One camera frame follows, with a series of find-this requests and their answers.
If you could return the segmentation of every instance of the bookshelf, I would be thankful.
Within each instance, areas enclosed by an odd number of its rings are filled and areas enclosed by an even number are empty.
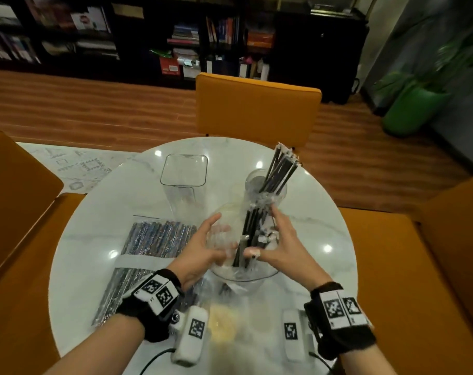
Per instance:
[[[244,58],[253,63],[247,76],[265,63],[267,80],[320,88],[337,103],[347,101],[368,33],[357,10],[351,18],[312,15],[305,0],[0,3],[12,9],[0,6],[0,22],[9,23],[0,24],[0,69],[194,89],[198,69],[222,59],[223,71],[238,76]],[[178,72],[169,72],[176,60]]]

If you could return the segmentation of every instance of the fingernail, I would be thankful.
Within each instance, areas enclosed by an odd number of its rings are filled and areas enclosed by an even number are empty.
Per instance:
[[[249,252],[252,254],[253,259],[256,259],[261,256],[261,251],[258,249],[253,248],[253,249],[250,249]]]

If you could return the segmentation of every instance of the black wristband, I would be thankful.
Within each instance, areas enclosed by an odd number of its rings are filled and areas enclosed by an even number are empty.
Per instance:
[[[164,268],[143,278],[135,284],[131,290],[127,292],[128,296],[123,298],[116,312],[121,315],[136,317],[145,328],[145,340],[149,342],[160,342],[169,338],[169,323],[171,322],[171,315],[178,304],[178,300],[170,302],[169,306],[165,308],[162,313],[155,315],[148,302],[142,301],[133,295],[134,292],[139,290],[155,275],[160,275],[161,277],[170,280],[177,289],[179,296],[183,295],[181,291],[181,282],[177,276],[172,271]]]
[[[321,294],[326,295],[326,292],[332,291],[344,293],[339,283],[328,282],[311,291],[311,302],[304,304],[304,309],[318,342],[318,353],[328,360],[333,360],[340,354],[352,350],[365,349],[376,343],[375,335],[353,297],[341,297],[337,292],[331,300],[322,301]],[[348,310],[346,302],[353,305],[357,311]],[[326,308],[329,309],[333,306],[337,306],[337,308],[327,312]]]

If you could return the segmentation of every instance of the chair backrest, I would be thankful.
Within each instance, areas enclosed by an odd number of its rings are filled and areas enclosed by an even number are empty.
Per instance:
[[[418,212],[421,233],[473,322],[473,178]]]
[[[63,183],[0,131],[0,267],[63,189]]]
[[[303,147],[321,101],[319,89],[201,73],[196,77],[200,133]]]

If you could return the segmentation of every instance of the orange chair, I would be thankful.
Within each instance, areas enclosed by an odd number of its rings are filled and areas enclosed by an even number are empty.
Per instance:
[[[201,73],[196,125],[203,134],[304,147],[321,101],[315,88]]]
[[[360,305],[398,375],[473,375],[473,178],[403,214],[340,208]]]
[[[58,359],[48,312],[60,236],[84,195],[0,132],[0,373],[45,372]]]

